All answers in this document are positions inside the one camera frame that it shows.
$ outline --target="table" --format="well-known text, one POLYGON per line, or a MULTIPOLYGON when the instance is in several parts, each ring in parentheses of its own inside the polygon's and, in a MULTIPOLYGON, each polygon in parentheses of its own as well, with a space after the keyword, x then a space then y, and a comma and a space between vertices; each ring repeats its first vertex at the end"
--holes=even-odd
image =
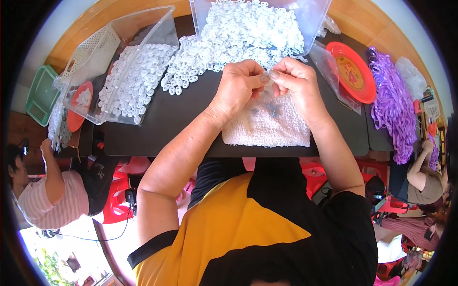
MULTIPOLYGON (((192 16, 175 18, 178 37, 195 33, 192 16)), ((339 36, 328 33, 327 44, 339 41, 339 36)), ((364 156, 369 151, 365 114, 359 115, 338 102, 336 95, 321 76, 309 56, 308 65, 317 73, 318 86, 326 108, 335 120, 343 138, 354 156, 364 156)), ((222 73, 206 72, 189 85, 181 96, 171 96, 157 89, 141 125, 106 122, 105 152, 118 156, 156 156, 162 148, 180 133, 211 102, 222 73)), ((313 136, 309 148, 301 146, 264 148, 262 146, 229 146, 221 135, 211 145, 207 157, 290 157, 319 156, 313 136)))
MULTIPOLYGON (((350 38, 345 34, 340 34, 339 37, 342 43, 351 47, 369 65, 369 49, 365 45, 361 44, 353 38, 350 38)), ((363 104, 363 109, 365 110, 365 117, 367 122, 367 133, 369 138, 370 149, 374 151, 394 151, 393 139, 389 135, 388 129, 375 129, 374 120, 371 117, 371 107, 372 104, 363 104)), ((417 122, 417 129, 415 134, 417 135, 417 141, 414 143, 414 151, 420 152, 421 135, 419 122, 417 122)))

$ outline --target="white towel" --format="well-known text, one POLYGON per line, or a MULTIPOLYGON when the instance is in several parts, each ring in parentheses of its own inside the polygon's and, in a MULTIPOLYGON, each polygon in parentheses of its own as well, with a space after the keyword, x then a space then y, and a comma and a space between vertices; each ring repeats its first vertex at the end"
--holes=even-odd
POLYGON ((298 115, 291 94, 275 98, 272 81, 226 124, 222 135, 229 145, 310 147, 310 129, 298 115))

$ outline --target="electrical cable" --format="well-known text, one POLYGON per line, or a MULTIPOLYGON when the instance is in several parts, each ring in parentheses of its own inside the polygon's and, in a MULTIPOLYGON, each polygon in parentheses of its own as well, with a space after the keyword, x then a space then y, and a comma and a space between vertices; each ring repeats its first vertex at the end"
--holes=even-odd
POLYGON ((74 235, 68 235, 68 234, 57 233, 57 232, 54 232, 54 231, 52 231, 52 230, 48 230, 48 232, 52 232, 52 233, 54 233, 54 234, 61 235, 61 236, 75 237, 75 238, 79 238, 79 239, 82 239, 82 240, 89 240, 89 241, 103 242, 103 241, 115 240, 115 239, 118 239, 118 238, 122 237, 122 235, 124 234, 125 230, 127 229, 127 224, 129 223, 129 214, 130 214, 130 212, 131 212, 131 209, 132 209, 132 205, 129 206, 129 210, 127 211, 127 220, 126 220, 126 222, 125 222, 124 230, 122 231, 121 235, 118 236, 117 238, 98 240, 98 239, 82 238, 82 237, 77 237, 77 236, 74 236, 74 235))

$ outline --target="hand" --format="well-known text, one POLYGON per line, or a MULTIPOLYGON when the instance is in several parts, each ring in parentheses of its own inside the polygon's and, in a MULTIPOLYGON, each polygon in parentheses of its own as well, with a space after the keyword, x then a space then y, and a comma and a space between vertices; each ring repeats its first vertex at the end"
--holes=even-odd
POLYGON ((52 148, 52 141, 49 138, 46 138, 43 142, 41 142, 40 149, 41 149, 41 153, 43 154, 43 156, 54 154, 54 151, 52 148))
POLYGON ((268 74, 275 82, 274 96, 285 95, 291 91, 297 113, 309 127, 320 124, 329 116, 320 95, 315 70, 299 61, 286 57, 268 74))
POLYGON ((446 192, 442 195, 442 201, 444 202, 444 205, 447 203, 447 199, 450 196, 449 192, 446 192))
POLYGON ((423 144, 421 145, 421 147, 423 148, 423 151, 425 152, 431 152, 432 149, 434 148, 434 144, 432 143, 431 140, 429 139, 426 139, 423 144))
POLYGON ((229 63, 224 67, 215 98, 208 106, 209 111, 221 125, 242 110, 248 100, 257 98, 269 82, 269 76, 254 60, 229 63))

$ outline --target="pink striped shirt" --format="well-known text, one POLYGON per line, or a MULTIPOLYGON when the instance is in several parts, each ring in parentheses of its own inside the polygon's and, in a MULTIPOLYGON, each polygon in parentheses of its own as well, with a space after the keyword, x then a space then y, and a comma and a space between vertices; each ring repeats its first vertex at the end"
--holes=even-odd
POLYGON ((64 197, 52 205, 46 194, 46 177, 30 183, 19 196, 17 204, 26 220, 39 229, 57 229, 82 215, 88 215, 89 202, 83 180, 76 171, 62 172, 64 197))

